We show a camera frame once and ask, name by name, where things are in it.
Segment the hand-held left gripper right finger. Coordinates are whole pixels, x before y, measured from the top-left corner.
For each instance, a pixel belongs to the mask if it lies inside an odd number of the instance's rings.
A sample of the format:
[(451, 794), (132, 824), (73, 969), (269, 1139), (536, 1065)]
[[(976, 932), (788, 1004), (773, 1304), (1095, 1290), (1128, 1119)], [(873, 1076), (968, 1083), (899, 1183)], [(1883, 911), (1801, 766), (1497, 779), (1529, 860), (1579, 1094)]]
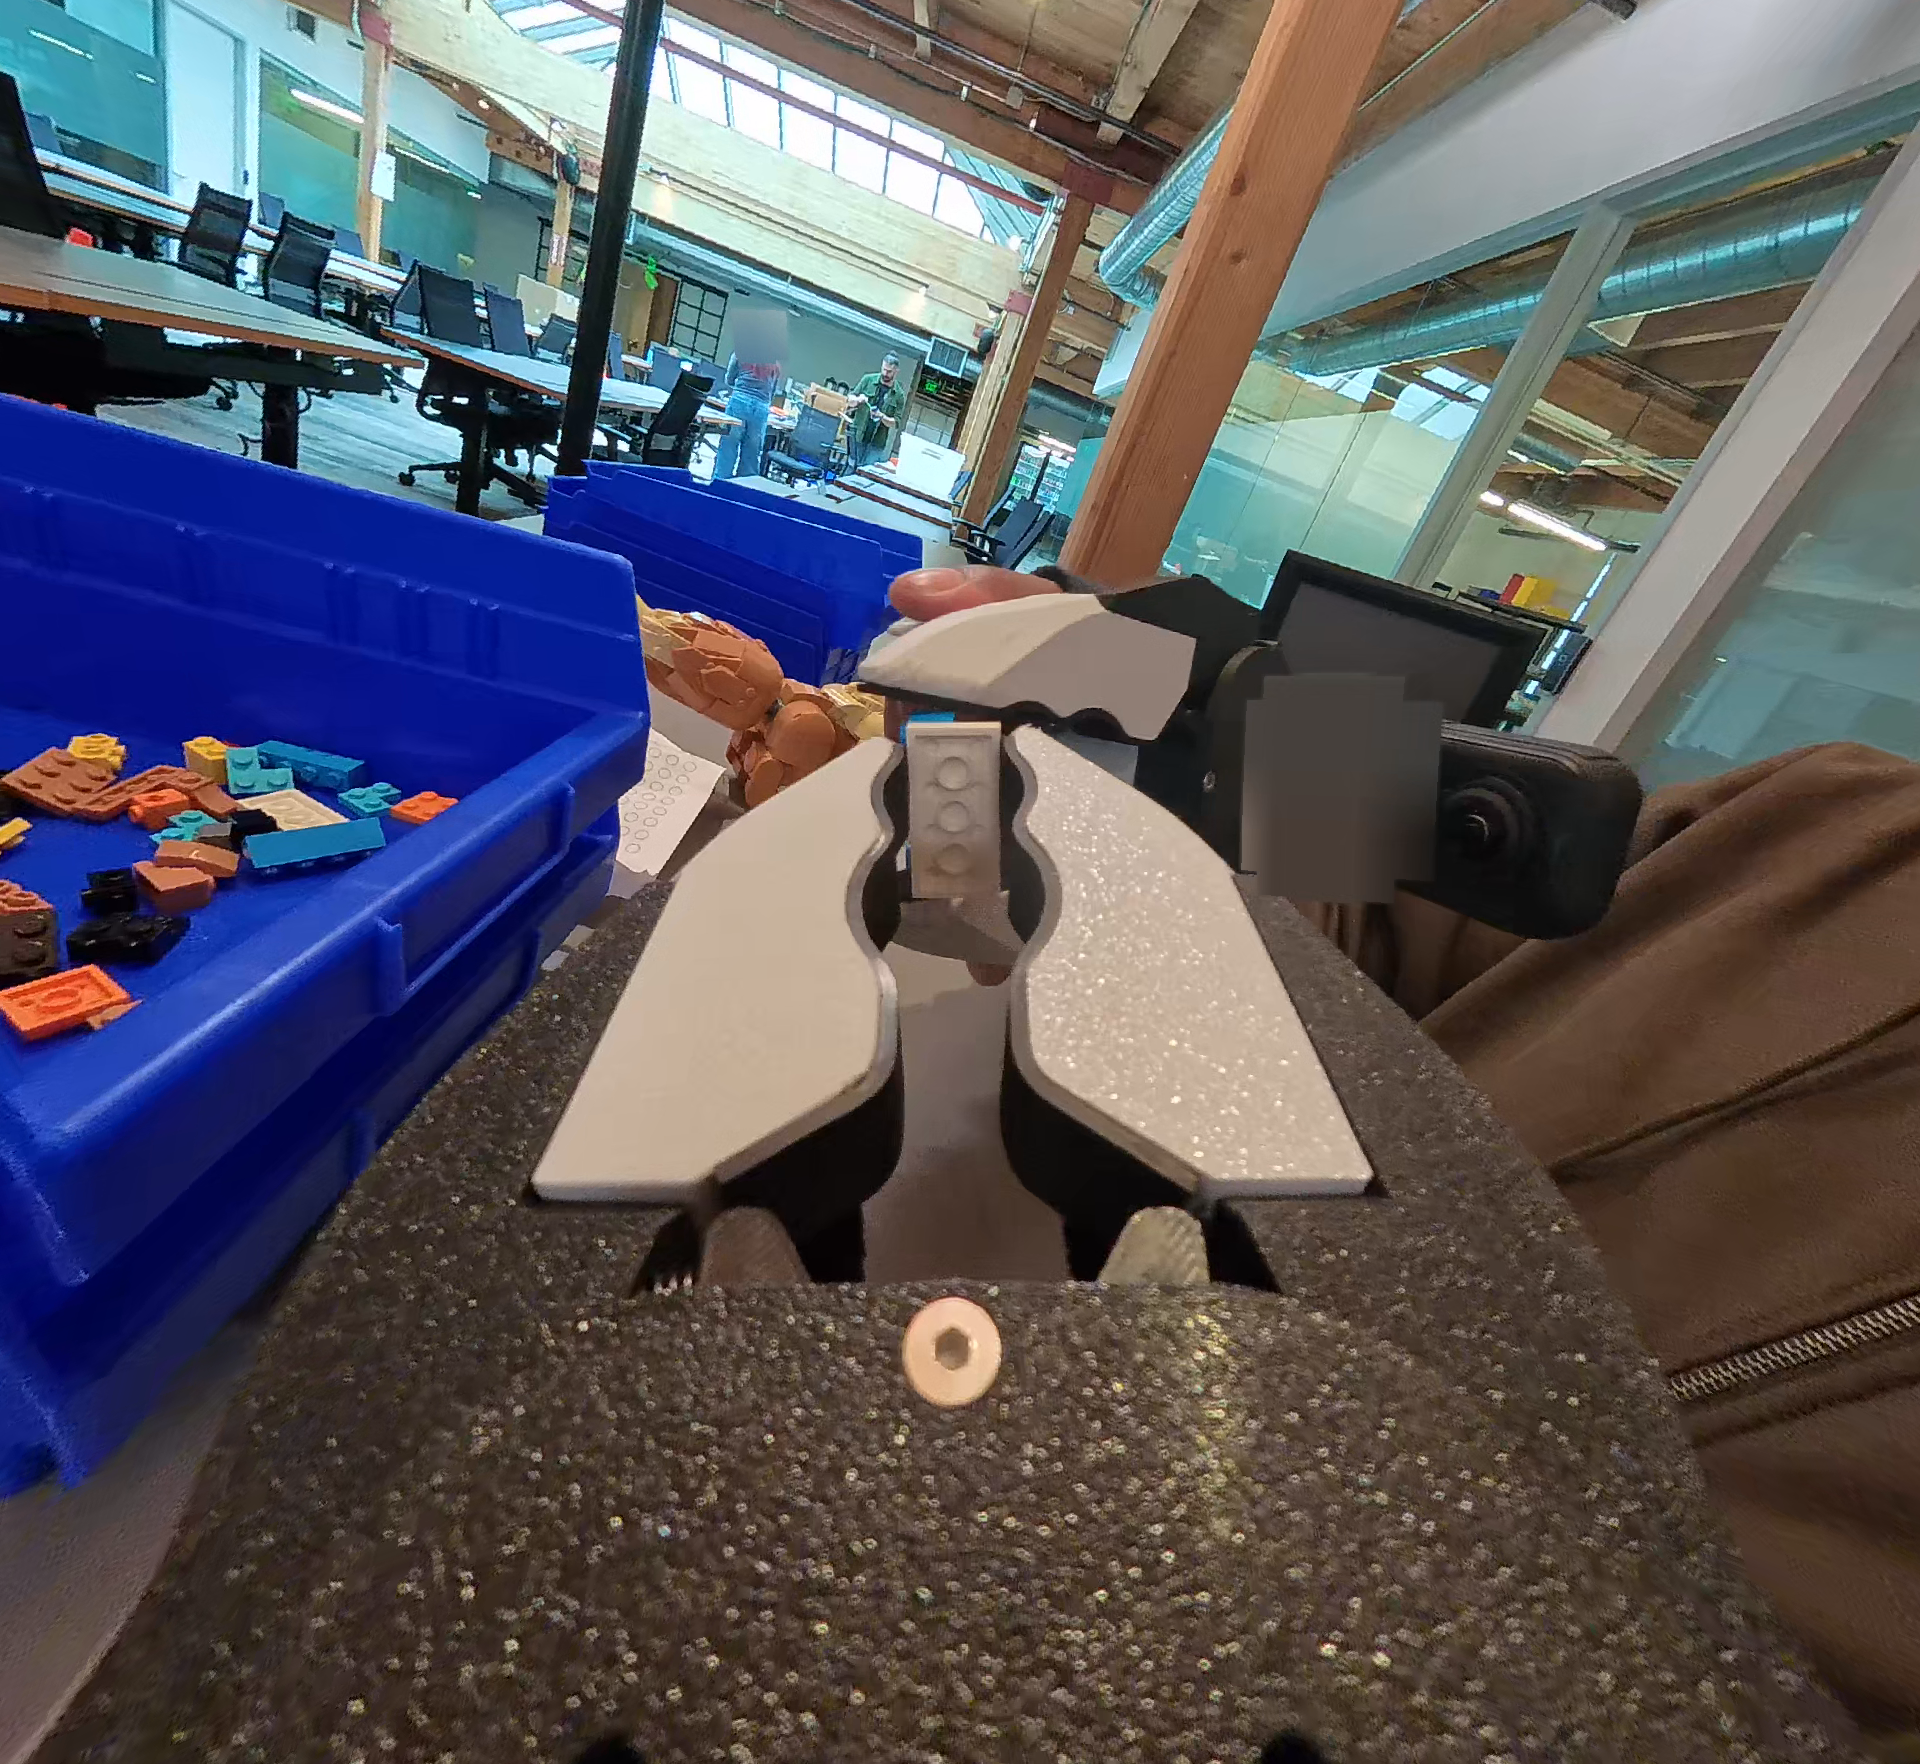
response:
[(1024, 1086), (1183, 1200), (1365, 1192), (1373, 1164), (1228, 865), (1040, 726), (1004, 746), (1043, 898), (1011, 974)]

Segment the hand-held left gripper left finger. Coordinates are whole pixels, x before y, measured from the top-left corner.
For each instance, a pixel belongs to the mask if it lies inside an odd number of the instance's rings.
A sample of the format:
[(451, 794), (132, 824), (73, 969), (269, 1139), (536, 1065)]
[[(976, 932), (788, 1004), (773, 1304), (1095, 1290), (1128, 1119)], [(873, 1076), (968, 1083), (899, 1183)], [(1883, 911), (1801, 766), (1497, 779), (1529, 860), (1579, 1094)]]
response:
[(541, 1200), (692, 1204), (880, 1094), (899, 1000), (864, 892), (899, 759), (856, 743), (687, 863), (541, 1152)]

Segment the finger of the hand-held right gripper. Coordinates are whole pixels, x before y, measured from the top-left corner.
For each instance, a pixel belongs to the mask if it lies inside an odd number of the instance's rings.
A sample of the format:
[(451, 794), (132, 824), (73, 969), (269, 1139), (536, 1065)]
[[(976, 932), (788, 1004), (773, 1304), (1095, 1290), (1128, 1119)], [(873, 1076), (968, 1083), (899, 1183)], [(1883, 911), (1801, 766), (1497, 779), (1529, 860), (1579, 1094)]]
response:
[(1181, 703), (1195, 661), (1192, 636), (1094, 594), (1052, 590), (895, 625), (866, 652), (856, 678), (954, 710), (1094, 722), (1149, 742)]

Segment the white toy plate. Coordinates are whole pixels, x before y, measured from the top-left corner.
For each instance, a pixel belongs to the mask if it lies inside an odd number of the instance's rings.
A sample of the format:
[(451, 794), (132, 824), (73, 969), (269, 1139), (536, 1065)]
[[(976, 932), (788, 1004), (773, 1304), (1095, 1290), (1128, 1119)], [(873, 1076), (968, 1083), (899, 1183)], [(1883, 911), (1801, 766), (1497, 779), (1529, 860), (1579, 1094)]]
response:
[(907, 876), (915, 898), (985, 903), (1001, 889), (998, 720), (907, 722)]

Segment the brown brick-built toy animal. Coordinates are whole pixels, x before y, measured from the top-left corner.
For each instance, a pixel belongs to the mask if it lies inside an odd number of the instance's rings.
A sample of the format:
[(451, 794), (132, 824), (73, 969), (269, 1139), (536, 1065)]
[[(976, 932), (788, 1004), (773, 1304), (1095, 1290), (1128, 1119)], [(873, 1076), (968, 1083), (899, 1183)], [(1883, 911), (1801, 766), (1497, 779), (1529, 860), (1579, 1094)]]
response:
[(783, 675), (771, 647), (716, 617), (635, 599), (655, 695), (725, 731), (731, 792), (746, 811), (887, 735), (885, 700), (856, 683)]

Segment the blue plastic bin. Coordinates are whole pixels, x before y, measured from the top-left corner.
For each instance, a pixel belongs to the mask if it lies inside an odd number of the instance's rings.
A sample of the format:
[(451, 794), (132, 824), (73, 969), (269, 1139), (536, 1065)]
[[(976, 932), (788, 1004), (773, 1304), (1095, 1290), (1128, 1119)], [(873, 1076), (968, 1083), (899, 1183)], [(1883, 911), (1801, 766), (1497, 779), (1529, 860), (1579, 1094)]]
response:
[[(221, 894), (107, 1028), (4, 1036), (9, 1496), (94, 1472), (535, 984), (609, 887), (649, 698), (615, 557), (13, 396), (1, 554), (4, 770), (213, 738), (458, 801)], [(4, 878), (67, 908), (137, 849), (40, 827)]]

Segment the pile of toy bricks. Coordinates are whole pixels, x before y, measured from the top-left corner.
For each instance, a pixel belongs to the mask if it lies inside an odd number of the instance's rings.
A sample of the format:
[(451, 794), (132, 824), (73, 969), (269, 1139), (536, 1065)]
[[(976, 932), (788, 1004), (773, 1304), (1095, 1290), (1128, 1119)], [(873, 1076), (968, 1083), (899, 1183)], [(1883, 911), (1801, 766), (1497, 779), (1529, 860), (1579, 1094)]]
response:
[(83, 872), (67, 908), (4, 878), (4, 1036), (36, 1043), (107, 1028), (135, 1005), (133, 979), (178, 951), (221, 894), (323, 880), (456, 802), (279, 742), (195, 738), (176, 764), (130, 768), (125, 743), (92, 733), (5, 768), (4, 858), (55, 825), (128, 834), (139, 849)]

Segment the white printed paper sheet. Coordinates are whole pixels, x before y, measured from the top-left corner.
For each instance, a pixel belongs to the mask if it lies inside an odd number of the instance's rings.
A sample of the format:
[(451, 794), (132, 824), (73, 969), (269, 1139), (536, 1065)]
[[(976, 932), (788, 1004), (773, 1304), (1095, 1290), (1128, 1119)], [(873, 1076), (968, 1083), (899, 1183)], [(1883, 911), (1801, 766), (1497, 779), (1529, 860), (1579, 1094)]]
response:
[(640, 891), (672, 881), (726, 816), (725, 760), (687, 749), (652, 726), (642, 778), (618, 801), (609, 898), (629, 903)]

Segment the black framed monitor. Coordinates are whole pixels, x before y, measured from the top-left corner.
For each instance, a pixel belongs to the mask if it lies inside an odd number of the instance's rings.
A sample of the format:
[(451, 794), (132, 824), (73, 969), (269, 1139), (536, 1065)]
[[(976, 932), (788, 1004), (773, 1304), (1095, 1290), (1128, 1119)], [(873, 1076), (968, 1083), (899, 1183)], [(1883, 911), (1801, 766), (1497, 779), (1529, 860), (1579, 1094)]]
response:
[(1385, 577), (1287, 550), (1260, 635), (1287, 672), (1398, 677), (1441, 718), (1499, 726), (1548, 631), (1477, 599), (1448, 599)]

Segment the person's brown jacket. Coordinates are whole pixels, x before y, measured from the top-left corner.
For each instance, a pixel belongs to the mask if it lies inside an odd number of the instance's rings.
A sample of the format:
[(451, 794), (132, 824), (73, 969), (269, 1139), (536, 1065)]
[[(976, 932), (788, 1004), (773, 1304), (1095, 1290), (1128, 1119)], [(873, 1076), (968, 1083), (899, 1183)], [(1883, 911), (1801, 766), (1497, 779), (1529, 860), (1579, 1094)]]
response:
[(1648, 794), (1572, 938), (1304, 914), (1562, 1189), (1748, 1577), (1915, 1760), (1915, 763), (1815, 743)]

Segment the stack of nested blue bins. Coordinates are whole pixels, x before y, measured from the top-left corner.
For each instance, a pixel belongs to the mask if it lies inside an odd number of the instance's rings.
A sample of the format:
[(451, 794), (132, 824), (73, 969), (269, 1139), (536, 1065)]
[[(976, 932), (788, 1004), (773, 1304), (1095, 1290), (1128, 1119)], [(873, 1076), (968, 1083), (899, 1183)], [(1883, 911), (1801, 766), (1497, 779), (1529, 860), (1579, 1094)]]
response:
[(899, 529), (647, 462), (553, 476), (543, 528), (625, 557), (640, 601), (733, 625), (815, 687), (853, 678), (897, 617), (893, 581), (921, 563)]

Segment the black stand pole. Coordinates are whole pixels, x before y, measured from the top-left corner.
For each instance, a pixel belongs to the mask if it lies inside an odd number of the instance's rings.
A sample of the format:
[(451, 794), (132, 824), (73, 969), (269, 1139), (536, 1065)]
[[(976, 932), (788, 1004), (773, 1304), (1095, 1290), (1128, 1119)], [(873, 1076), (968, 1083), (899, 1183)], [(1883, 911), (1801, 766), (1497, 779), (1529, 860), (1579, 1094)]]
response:
[(602, 391), (607, 381), (612, 320), (627, 229), (633, 215), (633, 189), (649, 114), (653, 51), (665, 5), (666, 0), (627, 0), (623, 11), (600, 191), (595, 193), (589, 234), (589, 262), (554, 454), (554, 471), (560, 476), (581, 476), (587, 469)]

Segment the row of black office chairs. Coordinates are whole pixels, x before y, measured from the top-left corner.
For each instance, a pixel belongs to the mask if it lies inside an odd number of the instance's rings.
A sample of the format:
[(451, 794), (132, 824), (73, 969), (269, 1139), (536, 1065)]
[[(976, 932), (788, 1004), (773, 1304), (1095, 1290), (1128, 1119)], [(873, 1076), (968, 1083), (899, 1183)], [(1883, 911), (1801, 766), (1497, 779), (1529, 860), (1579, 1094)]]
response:
[[(422, 351), (422, 368), (408, 391), (417, 415), (461, 439), (456, 459), (415, 462), (395, 476), (415, 485), (441, 476), (464, 513), (477, 513), (481, 495), (496, 485), (530, 511), (545, 508), (546, 485), (539, 459), (560, 454), (567, 370), (535, 356), (522, 305), (496, 291), (475, 296), (470, 281), (412, 264), (395, 287), (364, 287), (339, 271), (356, 236), (261, 206), (279, 215), (269, 248), (257, 269), (257, 297), (296, 313), (299, 322), (324, 322), (324, 290), (346, 290), (346, 324), (384, 343), (404, 340), (404, 351)], [(401, 366), (338, 351), (301, 351), (233, 336), (169, 331), (169, 359), (204, 370), (216, 386), (253, 386), (261, 396), (259, 454), (297, 468), (299, 415), (320, 396), (404, 393)]]

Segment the wooden support post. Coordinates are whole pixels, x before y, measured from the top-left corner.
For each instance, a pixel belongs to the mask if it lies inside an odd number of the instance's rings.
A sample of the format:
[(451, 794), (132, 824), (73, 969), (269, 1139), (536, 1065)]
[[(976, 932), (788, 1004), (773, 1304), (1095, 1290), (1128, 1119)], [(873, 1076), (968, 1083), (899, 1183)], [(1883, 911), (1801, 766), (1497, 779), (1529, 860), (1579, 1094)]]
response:
[(966, 478), (956, 515), (962, 523), (980, 525), (996, 503), (1006, 468), (1015, 457), (1026, 393), (1074, 273), (1098, 195), (1108, 187), (1108, 179), (1100, 171), (1068, 170), (1061, 210), (1047, 232), (1040, 278), (1032, 287), (1018, 287), (1008, 296), (994, 350), (974, 384), (960, 430), (958, 449)]
[(1273, 0), (1061, 550), (1157, 577), (1403, 0)]

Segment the silver ventilation duct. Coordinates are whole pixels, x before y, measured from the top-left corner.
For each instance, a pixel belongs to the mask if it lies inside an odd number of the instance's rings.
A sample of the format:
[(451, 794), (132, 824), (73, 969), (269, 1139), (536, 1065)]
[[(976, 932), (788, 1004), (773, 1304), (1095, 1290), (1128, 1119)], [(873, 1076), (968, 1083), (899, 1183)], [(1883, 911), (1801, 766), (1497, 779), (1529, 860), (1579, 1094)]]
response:
[(1098, 260), (1100, 281), (1153, 307), (1164, 281), (1153, 260), (1195, 229), (1196, 248), (1252, 254), (1273, 296), (1307, 232), (1366, 75), (1389, 32), (1421, 0), (1273, 0), (1237, 97), (1160, 176)]

